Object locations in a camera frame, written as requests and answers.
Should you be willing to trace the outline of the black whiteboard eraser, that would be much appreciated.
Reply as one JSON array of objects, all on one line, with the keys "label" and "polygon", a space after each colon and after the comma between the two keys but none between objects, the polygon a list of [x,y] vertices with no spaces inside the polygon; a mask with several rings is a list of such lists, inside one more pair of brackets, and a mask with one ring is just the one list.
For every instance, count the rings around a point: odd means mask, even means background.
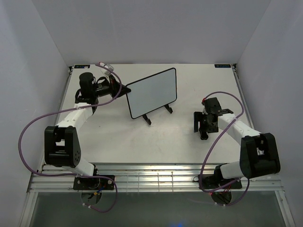
[{"label": "black whiteboard eraser", "polygon": [[207,127],[200,126],[199,133],[200,133],[200,139],[201,140],[208,140]]}]

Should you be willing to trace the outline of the white black-framed whiteboard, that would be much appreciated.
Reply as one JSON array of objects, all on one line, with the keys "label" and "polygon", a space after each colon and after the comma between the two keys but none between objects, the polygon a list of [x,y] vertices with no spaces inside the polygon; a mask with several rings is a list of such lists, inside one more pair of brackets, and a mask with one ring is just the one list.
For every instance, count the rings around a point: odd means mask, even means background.
[{"label": "white black-framed whiteboard", "polygon": [[177,100],[177,71],[169,68],[126,85],[131,90],[126,94],[130,116],[132,119],[147,118],[147,114],[165,107],[173,113],[169,106]]}]

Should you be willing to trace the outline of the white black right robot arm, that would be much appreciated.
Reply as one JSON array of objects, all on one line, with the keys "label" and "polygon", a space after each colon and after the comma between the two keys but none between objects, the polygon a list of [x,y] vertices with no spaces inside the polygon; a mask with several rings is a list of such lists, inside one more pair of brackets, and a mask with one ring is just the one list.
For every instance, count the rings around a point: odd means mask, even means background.
[{"label": "white black right robot arm", "polygon": [[205,188],[226,187],[231,180],[277,174],[281,170],[276,139],[271,133],[261,133],[238,120],[230,109],[222,109],[216,97],[204,99],[201,112],[194,112],[194,132],[201,140],[221,130],[240,145],[239,161],[219,165],[212,175],[199,176]]}]

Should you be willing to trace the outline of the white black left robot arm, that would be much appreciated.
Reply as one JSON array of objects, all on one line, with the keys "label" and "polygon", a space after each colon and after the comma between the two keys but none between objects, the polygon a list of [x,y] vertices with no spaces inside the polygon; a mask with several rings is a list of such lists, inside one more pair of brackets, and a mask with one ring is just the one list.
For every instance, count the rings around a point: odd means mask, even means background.
[{"label": "white black left robot arm", "polygon": [[45,129],[45,163],[85,175],[84,183],[95,189],[100,185],[100,177],[96,174],[96,167],[81,157],[78,131],[95,113],[98,98],[107,95],[119,98],[130,93],[131,89],[121,85],[112,74],[96,79],[91,72],[84,72],[79,80],[75,110],[57,125]]}]

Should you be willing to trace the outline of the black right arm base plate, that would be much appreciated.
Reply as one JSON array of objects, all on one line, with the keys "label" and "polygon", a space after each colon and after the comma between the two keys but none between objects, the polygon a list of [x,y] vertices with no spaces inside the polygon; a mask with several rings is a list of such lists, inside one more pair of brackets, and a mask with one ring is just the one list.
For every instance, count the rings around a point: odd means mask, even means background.
[{"label": "black right arm base plate", "polygon": [[[208,175],[203,175],[202,186],[204,189],[210,190],[228,184],[231,181],[232,179],[223,179],[216,182],[215,179],[212,177],[212,175],[208,174]],[[231,185],[224,187],[224,189],[228,189],[229,187],[230,189],[242,189],[241,180],[236,181]]]}]

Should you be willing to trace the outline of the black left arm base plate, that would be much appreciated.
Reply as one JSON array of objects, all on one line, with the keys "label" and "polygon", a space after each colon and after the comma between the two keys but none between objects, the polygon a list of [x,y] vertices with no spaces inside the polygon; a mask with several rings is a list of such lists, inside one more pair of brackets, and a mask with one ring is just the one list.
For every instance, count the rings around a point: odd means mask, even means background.
[{"label": "black left arm base plate", "polygon": [[84,178],[75,177],[73,183],[73,190],[113,190],[114,185],[110,181],[115,180],[114,175],[104,175],[105,178]]}]

